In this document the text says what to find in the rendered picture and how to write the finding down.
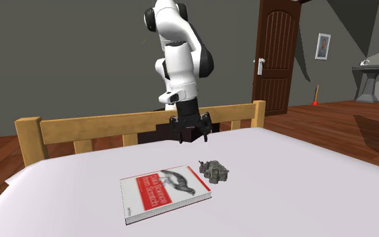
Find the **wooden bed with white sheet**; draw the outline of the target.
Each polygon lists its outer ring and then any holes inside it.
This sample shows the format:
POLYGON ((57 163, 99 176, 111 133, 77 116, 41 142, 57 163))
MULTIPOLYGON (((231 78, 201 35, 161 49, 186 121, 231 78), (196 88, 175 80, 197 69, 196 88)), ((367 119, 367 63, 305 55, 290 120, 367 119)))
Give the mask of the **wooden bed with white sheet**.
POLYGON ((8 180, 0 237, 379 237, 379 166, 262 128, 52 158, 8 180), (207 160, 210 199, 126 225, 122 178, 207 160))

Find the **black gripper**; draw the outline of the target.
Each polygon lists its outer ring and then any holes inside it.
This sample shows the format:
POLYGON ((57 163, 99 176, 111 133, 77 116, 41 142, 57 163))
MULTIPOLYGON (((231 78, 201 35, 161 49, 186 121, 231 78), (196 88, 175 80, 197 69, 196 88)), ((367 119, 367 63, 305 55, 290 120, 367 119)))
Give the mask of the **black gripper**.
POLYGON ((182 128, 183 127, 201 127, 204 142, 208 141, 208 134, 213 129, 213 123, 208 112, 202 116, 199 113, 199 105, 197 98, 191 100, 179 101, 176 103, 177 115, 171 116, 169 119, 172 131, 177 134, 178 142, 183 143, 182 128))

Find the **white and red book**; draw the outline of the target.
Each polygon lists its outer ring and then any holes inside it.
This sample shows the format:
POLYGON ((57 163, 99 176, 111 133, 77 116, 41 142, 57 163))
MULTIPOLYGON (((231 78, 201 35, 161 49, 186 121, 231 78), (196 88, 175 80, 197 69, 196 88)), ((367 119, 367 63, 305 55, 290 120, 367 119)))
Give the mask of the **white and red book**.
POLYGON ((120 187, 127 225, 211 198, 190 166, 123 178, 120 187))

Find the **grey lumpy figure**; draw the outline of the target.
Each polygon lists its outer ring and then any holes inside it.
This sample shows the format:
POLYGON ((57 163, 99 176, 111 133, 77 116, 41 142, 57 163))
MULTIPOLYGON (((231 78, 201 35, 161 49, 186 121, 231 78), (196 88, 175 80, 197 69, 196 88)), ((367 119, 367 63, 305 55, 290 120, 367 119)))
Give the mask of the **grey lumpy figure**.
POLYGON ((208 162, 199 161, 199 163, 199 172, 209 180, 209 183, 217 184, 220 181, 224 182, 228 179, 228 173, 230 171, 217 160, 208 162))

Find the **brown wooden door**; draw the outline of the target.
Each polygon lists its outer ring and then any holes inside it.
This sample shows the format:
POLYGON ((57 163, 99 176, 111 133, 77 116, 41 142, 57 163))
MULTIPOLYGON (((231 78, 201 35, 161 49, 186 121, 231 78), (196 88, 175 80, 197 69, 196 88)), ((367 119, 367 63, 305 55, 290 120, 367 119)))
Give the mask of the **brown wooden door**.
POLYGON ((260 0, 252 99, 267 116, 287 112, 300 12, 299 1, 260 0))

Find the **framed wall picture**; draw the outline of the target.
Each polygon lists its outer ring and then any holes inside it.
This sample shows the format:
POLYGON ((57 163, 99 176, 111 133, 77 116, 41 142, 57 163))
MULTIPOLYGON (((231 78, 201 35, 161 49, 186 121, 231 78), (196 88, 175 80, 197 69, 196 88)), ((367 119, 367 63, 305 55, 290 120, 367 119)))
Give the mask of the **framed wall picture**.
POLYGON ((327 60, 329 45, 331 41, 330 34, 320 33, 318 35, 318 42, 316 44, 315 60, 327 60))

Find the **grey pedestal sink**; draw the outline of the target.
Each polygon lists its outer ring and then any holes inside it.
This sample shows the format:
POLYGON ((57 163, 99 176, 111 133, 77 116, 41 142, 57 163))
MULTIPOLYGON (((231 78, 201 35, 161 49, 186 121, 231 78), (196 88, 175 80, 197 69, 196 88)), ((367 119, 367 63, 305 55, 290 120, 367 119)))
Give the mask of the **grey pedestal sink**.
POLYGON ((356 102, 378 103, 375 96, 376 78, 379 75, 379 65, 370 65, 369 60, 362 61, 358 66, 352 67, 353 71, 359 71, 366 74, 366 82, 361 94, 355 99, 356 102))

